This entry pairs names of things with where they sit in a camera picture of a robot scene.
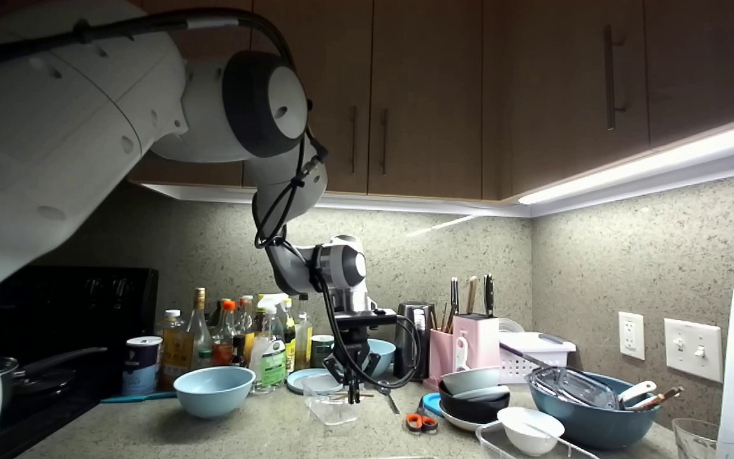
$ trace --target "blue bowl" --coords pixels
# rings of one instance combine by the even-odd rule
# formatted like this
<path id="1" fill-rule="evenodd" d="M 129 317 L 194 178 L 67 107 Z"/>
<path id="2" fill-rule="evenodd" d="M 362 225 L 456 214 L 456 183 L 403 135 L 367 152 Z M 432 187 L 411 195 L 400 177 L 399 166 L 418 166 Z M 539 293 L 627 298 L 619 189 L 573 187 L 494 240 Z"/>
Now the blue bowl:
<path id="1" fill-rule="evenodd" d="M 246 404 L 253 382 L 247 368 L 204 368 L 176 378 L 174 390 L 194 418 L 222 418 Z"/>
<path id="2" fill-rule="evenodd" d="M 529 376 L 530 399 L 543 414 L 552 414 L 567 426 L 567 440 L 601 451 L 626 451 L 634 446 L 650 431 L 657 408 L 652 410 L 600 410 L 580 404 L 562 401 L 552 393 L 536 390 L 534 378 L 543 371 L 534 371 Z M 590 378 L 600 380 L 601 385 L 623 393 L 631 389 L 627 380 L 618 380 L 609 376 L 587 372 Z"/>

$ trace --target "under-cabinet light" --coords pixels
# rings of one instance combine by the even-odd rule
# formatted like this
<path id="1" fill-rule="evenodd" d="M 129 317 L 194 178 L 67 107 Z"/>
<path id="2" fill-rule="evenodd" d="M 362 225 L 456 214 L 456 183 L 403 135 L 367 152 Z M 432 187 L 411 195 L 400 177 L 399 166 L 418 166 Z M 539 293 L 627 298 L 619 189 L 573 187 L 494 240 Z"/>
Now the under-cabinet light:
<path id="1" fill-rule="evenodd" d="M 567 182 L 536 189 L 524 195 L 518 201 L 526 208 L 534 204 L 549 204 L 555 199 L 568 199 L 576 195 L 591 195 L 601 191 L 609 187 L 640 182 L 648 177 L 661 177 L 661 174 L 678 174 L 694 168 L 694 182 L 698 182 L 698 166 L 708 163 L 734 163 L 734 122 L 666 148 L 655 148 L 640 157 L 632 157 L 627 162 L 595 168 L 582 177 L 571 177 Z"/>

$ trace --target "cabinet handle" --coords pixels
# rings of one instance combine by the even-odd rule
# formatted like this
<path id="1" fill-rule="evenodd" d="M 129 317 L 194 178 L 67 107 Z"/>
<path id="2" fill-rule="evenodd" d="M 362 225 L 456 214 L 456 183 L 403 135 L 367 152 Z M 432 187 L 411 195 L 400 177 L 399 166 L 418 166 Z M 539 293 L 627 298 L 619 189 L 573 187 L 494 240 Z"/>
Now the cabinet handle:
<path id="1" fill-rule="evenodd" d="M 605 51 L 605 125 L 618 127 L 618 116 L 627 113 L 627 106 L 618 106 L 618 76 L 615 76 L 615 48 L 626 41 L 615 41 L 611 27 L 601 28 L 601 51 Z"/>
<path id="2" fill-rule="evenodd" d="M 381 168 L 383 174 L 387 174 L 387 152 L 390 152 L 390 109 L 383 109 L 383 117 L 381 117 L 381 125 L 383 125 L 383 157 L 381 157 Z"/>
<path id="3" fill-rule="evenodd" d="M 358 174 L 358 152 L 359 152 L 359 107 L 349 109 L 349 171 Z"/>

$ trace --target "knife block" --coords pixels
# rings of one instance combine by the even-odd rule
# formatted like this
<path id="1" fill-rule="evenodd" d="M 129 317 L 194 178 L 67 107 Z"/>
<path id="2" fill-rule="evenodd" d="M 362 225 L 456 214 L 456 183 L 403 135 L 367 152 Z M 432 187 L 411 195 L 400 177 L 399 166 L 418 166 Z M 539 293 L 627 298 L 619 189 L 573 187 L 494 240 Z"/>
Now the knife block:
<path id="1" fill-rule="evenodd" d="M 501 320 L 455 317 L 452 371 L 501 368 Z"/>

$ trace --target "light blue bowl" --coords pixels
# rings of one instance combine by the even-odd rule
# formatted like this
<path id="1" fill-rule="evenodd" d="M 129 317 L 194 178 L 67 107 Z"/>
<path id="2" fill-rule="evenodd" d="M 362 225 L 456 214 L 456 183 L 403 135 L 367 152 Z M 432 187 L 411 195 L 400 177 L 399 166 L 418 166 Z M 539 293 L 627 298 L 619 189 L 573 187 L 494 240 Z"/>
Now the light blue bowl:
<path id="1" fill-rule="evenodd" d="M 204 368 L 176 378 L 174 390 L 194 418 L 222 418 L 246 404 L 253 382 L 247 368 Z"/>
<path id="2" fill-rule="evenodd" d="M 396 345 L 385 340 L 367 340 L 369 345 L 369 361 L 367 361 L 367 372 L 372 378 L 385 378 L 390 372 L 390 364 L 396 361 Z"/>

